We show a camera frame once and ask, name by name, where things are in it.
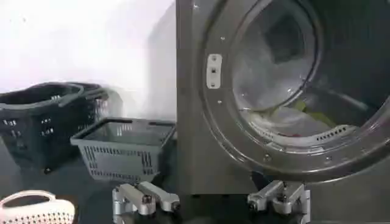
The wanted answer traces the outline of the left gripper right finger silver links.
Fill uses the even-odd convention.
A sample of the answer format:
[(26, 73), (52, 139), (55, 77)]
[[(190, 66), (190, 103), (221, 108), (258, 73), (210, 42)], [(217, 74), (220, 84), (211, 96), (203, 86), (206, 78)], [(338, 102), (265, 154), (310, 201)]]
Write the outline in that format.
[(311, 223), (311, 191), (303, 183), (275, 180), (247, 196), (249, 210), (271, 207), (280, 215), (299, 215), (298, 223)]

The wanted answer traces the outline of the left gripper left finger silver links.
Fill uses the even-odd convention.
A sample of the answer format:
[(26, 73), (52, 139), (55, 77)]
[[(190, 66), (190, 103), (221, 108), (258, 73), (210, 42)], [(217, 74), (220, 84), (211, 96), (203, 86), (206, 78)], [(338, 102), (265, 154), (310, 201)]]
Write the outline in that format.
[(180, 209), (180, 198), (148, 181), (120, 184), (112, 190), (113, 223), (124, 223), (122, 216), (128, 213), (153, 215), (157, 206), (164, 212), (175, 213)]

